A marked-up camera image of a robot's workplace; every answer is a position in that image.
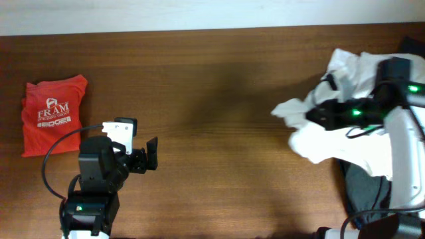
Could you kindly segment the white t-shirt with robot print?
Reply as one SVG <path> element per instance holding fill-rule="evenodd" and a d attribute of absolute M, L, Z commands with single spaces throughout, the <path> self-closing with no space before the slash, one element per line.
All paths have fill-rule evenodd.
<path fill-rule="evenodd" d="M 322 126 L 305 118 L 305 113 L 315 104 L 337 98 L 363 98 L 369 95 L 375 85 L 379 62 L 392 58 L 391 54 L 353 54 L 336 49 L 327 66 L 339 90 L 332 90 L 322 80 L 317 88 L 304 100 L 292 98 L 278 104 L 271 112 L 282 118 L 287 127 L 295 128 L 288 141 L 290 148 L 298 155 L 318 164 L 328 158 L 338 158 L 364 169 L 372 177 L 386 177 L 392 180 L 392 156 L 389 135 L 380 129 L 356 139 L 346 137 L 348 128 L 327 131 Z"/>

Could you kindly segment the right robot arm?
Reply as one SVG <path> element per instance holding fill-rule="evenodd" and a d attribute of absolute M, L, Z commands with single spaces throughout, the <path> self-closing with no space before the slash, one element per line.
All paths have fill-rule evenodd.
<path fill-rule="evenodd" d="M 384 60 L 367 97 L 326 100 L 306 113 L 327 131 L 384 128 L 392 155 L 390 206 L 357 212 L 339 229 L 319 228 L 314 238 L 424 237 L 424 84 L 411 79 L 411 68 L 409 59 Z"/>

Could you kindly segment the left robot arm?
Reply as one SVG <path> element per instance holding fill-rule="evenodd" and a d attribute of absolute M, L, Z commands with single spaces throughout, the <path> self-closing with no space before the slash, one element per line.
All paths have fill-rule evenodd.
<path fill-rule="evenodd" d="M 106 136 L 80 144 L 80 173 L 71 180 L 59 209 L 63 238 L 110 237 L 120 207 L 118 191 L 129 175 L 157 169 L 158 138 L 146 146 L 127 154 L 124 145 Z"/>

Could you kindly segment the dark navy clothes pile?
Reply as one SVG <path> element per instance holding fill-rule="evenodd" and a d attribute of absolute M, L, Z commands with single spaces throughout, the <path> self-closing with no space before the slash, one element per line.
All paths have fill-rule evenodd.
<path fill-rule="evenodd" d="M 405 37 L 398 53 L 415 54 L 424 59 L 424 41 Z M 349 216 L 363 210 L 387 209 L 390 204 L 391 182 L 385 177 L 371 177 L 362 168 L 352 163 L 337 160 L 344 180 L 345 210 Z M 387 216 L 387 213 L 368 214 L 353 220 L 361 229 L 364 225 Z"/>

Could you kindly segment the red folded printed t-shirt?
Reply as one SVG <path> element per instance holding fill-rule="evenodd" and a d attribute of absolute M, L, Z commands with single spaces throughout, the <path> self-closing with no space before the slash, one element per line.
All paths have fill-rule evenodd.
<path fill-rule="evenodd" d="M 23 157 L 46 155 L 58 139 L 82 127 L 80 104 L 87 85 L 87 79 L 81 75 L 26 84 L 21 101 Z"/>

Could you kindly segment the white back wall panel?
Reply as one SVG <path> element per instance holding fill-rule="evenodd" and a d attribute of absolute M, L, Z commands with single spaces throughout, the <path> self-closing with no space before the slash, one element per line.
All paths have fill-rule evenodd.
<path fill-rule="evenodd" d="M 1 2 L 1 35 L 239 29 L 424 20 L 423 1 L 58 0 Z"/>

